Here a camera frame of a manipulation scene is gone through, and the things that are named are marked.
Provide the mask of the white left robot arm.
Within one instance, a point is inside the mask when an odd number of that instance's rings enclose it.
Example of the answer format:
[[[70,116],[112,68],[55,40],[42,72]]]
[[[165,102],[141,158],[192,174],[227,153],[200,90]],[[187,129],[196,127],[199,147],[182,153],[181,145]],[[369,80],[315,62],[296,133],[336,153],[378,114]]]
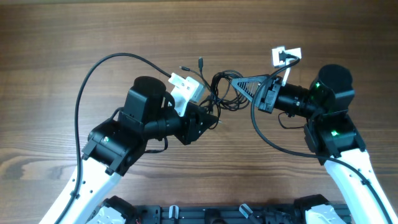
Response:
[[[150,139],[175,136],[182,144],[196,141],[218,118],[191,102],[200,83],[173,73],[168,93],[154,77],[138,77],[128,91],[118,119],[95,127],[76,168],[42,223],[85,223],[104,199],[145,153]]]

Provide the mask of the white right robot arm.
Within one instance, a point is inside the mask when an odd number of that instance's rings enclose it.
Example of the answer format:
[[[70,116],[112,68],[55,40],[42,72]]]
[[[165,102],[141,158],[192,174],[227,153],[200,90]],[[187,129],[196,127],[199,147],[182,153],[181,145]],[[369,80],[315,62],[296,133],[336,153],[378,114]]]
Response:
[[[373,171],[370,156],[348,114],[355,92],[350,71],[340,65],[323,66],[310,88],[286,84],[277,73],[235,78],[232,86],[251,108],[281,110],[307,120],[303,127],[310,153],[338,186],[356,223],[397,223],[397,215]]]

